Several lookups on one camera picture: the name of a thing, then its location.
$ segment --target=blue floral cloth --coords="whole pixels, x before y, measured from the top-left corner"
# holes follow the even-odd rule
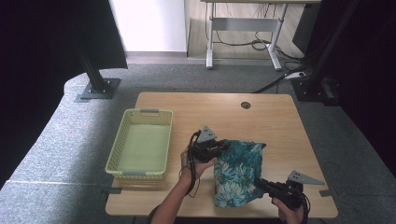
[[[215,206],[237,207],[261,198],[263,191],[254,186],[262,177],[264,143],[227,140],[230,144],[215,164]]]

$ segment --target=stand base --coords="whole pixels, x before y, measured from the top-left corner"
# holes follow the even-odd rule
[[[338,84],[331,78],[323,78],[319,92],[307,90],[308,80],[292,79],[291,85],[300,102],[322,102],[325,105],[338,105]]]
[[[213,45],[212,48],[207,46],[206,51],[206,69],[211,70],[213,68]]]
[[[279,59],[276,56],[274,50],[271,50],[271,45],[266,45],[268,49],[268,54],[270,55],[271,61],[273,62],[274,68],[277,72],[282,71],[282,66],[280,66]]]
[[[91,99],[111,99],[116,91],[117,86],[120,83],[119,78],[104,78],[105,89],[103,91],[96,91],[92,88],[91,82],[88,83],[85,91],[79,96],[79,99],[91,100]]]

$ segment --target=wall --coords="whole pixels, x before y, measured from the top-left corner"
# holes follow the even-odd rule
[[[187,52],[190,0],[110,0],[124,51]]]

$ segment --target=wooden table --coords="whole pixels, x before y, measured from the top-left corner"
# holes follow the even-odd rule
[[[245,109],[243,102],[250,103]],[[180,153],[191,135],[207,125],[220,139],[264,142],[262,178],[284,183],[296,170],[326,182],[318,165],[292,98],[285,94],[142,92],[135,108],[174,111],[166,179],[157,185],[142,186],[131,181],[113,182],[122,188],[110,194],[106,211],[114,216],[147,216],[163,201],[178,180]],[[304,185],[311,202],[310,217],[336,217],[331,196],[321,197],[326,186]],[[214,205],[213,168],[205,171],[195,198],[186,197],[180,217],[277,217],[277,208],[267,194],[242,207]]]
[[[201,0],[210,4],[209,38],[206,50],[206,68],[213,68],[213,31],[250,31],[273,32],[271,44],[267,44],[268,54],[276,71],[280,71],[279,59],[276,56],[276,42],[285,19],[289,4],[320,3],[321,0]],[[256,4],[283,4],[279,18],[219,18],[216,17],[216,3],[256,3]]]

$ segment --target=gray carpet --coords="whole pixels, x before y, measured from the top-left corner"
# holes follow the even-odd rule
[[[69,80],[47,127],[0,191],[0,223],[145,223],[105,211],[105,172],[122,113],[142,91],[253,92],[281,73],[272,66],[130,64],[101,71],[121,79],[113,99],[76,103],[88,83]],[[309,223],[396,223],[396,180],[342,108],[300,103],[288,81],[265,93],[290,94],[332,191],[339,216]]]

